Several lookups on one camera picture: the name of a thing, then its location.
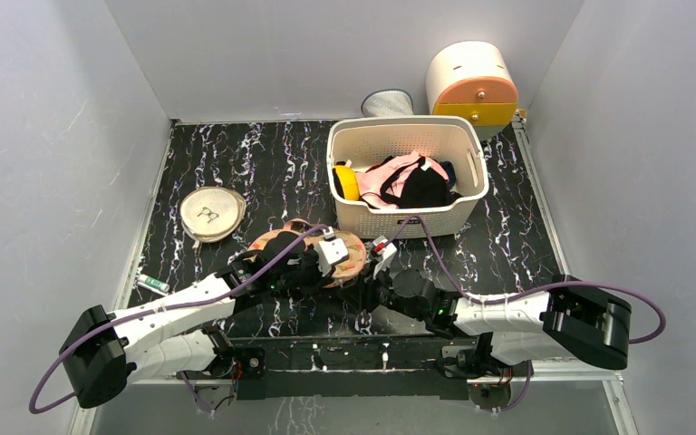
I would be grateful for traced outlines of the orange floral bra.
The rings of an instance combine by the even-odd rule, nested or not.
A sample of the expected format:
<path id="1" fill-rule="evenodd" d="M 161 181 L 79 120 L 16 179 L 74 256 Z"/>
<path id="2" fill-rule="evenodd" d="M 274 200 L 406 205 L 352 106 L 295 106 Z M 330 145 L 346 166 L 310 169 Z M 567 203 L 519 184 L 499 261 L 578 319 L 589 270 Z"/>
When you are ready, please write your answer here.
<path id="1" fill-rule="evenodd" d="M 282 250 L 273 260 L 273 264 L 281 260 L 299 241 L 313 244 L 323 238 L 323 230 L 312 231 L 314 225 L 300 218 L 292 219 L 284 224 L 281 229 L 266 232 L 264 235 L 298 235 L 298 238 Z M 345 285 L 356 278 L 362 271 L 367 251 L 364 243 L 355 234 L 333 228 L 336 235 L 344 241 L 349 251 L 349 259 L 340 263 L 332 274 L 332 283 L 322 289 L 334 288 Z"/>

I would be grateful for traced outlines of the round beige mesh laundry bag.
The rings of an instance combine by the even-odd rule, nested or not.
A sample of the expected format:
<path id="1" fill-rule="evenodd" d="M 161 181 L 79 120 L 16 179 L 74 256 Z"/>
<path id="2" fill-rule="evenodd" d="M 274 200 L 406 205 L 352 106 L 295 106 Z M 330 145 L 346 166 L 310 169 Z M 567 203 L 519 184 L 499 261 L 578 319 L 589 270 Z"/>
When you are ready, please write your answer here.
<path id="1" fill-rule="evenodd" d="M 221 187 L 198 188 L 183 198 L 179 216 L 195 246 L 215 243 L 233 233 L 246 214 L 241 194 Z"/>

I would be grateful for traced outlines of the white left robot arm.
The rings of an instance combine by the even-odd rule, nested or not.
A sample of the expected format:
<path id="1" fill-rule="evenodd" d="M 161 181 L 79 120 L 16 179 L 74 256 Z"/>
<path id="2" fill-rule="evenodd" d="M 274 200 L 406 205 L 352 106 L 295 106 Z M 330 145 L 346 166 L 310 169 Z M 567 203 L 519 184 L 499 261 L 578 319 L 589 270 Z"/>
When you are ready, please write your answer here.
<path id="1" fill-rule="evenodd" d="M 234 346 L 214 321 L 259 304 L 267 293 L 319 290 L 348 257 L 337 237 L 306 242 L 285 231 L 172 295 L 110 313 L 99 305 L 84 311 L 60 351 L 72 397 L 91 409 L 131 383 L 174 372 L 261 377 L 264 351 Z"/>

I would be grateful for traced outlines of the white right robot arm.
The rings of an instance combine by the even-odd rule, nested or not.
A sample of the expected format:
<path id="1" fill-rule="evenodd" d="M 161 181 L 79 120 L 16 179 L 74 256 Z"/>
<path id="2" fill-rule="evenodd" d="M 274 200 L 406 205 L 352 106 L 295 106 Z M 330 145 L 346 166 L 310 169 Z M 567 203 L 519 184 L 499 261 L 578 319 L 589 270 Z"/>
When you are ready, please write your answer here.
<path id="1" fill-rule="evenodd" d="M 632 307 L 572 278 L 534 294 L 467 298 L 438 288 L 414 270 L 371 272 L 346 298 L 366 312 L 383 306 L 403 314 L 440 338 L 475 337 L 474 362 L 486 375 L 548 358 L 572 357 L 614 371 L 628 363 Z"/>

